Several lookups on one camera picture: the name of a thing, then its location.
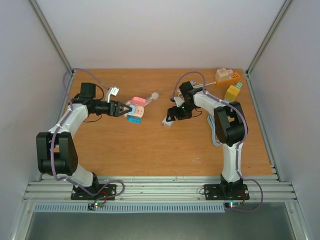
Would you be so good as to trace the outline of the pink plug adapter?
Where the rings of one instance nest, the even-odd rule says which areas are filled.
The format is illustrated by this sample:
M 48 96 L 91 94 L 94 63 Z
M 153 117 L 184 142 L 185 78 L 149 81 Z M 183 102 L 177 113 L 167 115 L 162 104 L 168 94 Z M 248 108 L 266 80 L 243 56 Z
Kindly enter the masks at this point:
M 130 104 L 134 106 L 144 107 L 147 103 L 147 100 L 145 98 L 134 96 L 130 100 Z

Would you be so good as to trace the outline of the round beige power strip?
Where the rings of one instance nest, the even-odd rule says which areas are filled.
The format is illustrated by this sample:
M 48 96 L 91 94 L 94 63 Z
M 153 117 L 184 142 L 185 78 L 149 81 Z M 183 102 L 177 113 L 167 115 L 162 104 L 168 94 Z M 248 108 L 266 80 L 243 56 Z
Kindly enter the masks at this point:
M 144 98 L 134 97 L 125 103 L 127 106 L 133 107 L 132 111 L 126 113 L 124 116 L 134 116 L 142 118 L 144 115 L 144 106 L 146 105 L 146 100 Z

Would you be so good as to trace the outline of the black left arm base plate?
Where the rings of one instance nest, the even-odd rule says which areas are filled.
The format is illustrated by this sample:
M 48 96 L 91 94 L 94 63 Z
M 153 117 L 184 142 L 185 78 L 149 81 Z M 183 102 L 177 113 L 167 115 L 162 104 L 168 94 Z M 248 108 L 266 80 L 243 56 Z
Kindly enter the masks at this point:
M 73 186 L 71 191 L 70 199 L 77 200 L 96 200 L 98 198 L 106 199 L 106 195 L 108 195 L 107 200 L 113 201 L 115 199 L 114 195 L 117 193 L 117 185 L 116 184 L 108 184 L 101 191 L 103 184 L 94 184 L 91 187 L 75 187 Z

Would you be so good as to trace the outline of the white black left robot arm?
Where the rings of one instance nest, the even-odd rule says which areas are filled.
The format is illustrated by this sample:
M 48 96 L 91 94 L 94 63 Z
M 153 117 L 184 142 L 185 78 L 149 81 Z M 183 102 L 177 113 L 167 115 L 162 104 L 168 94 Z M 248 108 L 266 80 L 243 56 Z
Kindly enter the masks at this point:
M 132 108 L 120 101 L 111 100 L 119 88 L 108 89 L 105 100 L 96 98 L 94 83 L 83 82 L 80 93 L 69 100 L 66 112 L 48 131 L 36 136 L 36 153 L 38 170 L 56 181 L 68 181 L 80 188 L 89 199 L 96 199 L 103 187 L 99 185 L 96 174 L 79 164 L 74 144 L 74 136 L 81 124 L 92 114 L 120 117 L 129 113 Z

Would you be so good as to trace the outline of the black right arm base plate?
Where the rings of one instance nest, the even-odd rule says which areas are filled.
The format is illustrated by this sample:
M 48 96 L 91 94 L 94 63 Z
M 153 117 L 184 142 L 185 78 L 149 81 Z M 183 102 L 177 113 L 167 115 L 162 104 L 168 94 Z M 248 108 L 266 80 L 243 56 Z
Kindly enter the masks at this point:
M 206 201 L 240 201 L 249 200 L 249 190 L 246 184 L 240 188 L 227 191 L 220 184 L 205 184 L 198 193 L 204 195 Z

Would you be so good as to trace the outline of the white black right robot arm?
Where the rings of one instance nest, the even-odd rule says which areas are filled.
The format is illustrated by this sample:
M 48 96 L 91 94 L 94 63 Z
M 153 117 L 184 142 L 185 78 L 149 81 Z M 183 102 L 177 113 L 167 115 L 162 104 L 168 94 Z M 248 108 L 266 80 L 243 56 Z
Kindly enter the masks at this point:
M 234 197 L 243 185 L 240 162 L 244 139 L 248 126 L 239 102 L 227 102 L 210 94 L 202 87 L 194 88 L 190 82 L 184 82 L 179 90 L 182 97 L 173 97 L 175 106 L 167 110 L 162 124 L 171 126 L 178 120 L 192 118 L 192 111 L 202 108 L 214 120 L 214 131 L 223 148 L 223 170 L 220 177 L 220 191 L 225 198 Z

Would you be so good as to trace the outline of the light blue usb charger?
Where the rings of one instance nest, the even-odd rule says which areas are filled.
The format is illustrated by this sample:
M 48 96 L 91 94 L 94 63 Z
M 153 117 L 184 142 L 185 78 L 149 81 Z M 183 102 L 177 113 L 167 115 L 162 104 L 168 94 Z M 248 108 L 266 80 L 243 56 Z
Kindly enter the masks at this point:
M 130 105 L 131 111 L 128 113 L 131 116 L 140 116 L 141 115 L 141 107 L 137 105 Z

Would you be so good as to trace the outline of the white 66W usb charger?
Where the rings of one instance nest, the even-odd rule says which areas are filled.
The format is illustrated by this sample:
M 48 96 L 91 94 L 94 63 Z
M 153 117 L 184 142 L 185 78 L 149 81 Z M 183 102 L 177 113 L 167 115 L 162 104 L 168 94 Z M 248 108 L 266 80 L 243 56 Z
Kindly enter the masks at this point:
M 169 117 L 165 117 L 162 120 L 161 125 L 170 128 L 174 121 L 175 119 L 170 119 Z

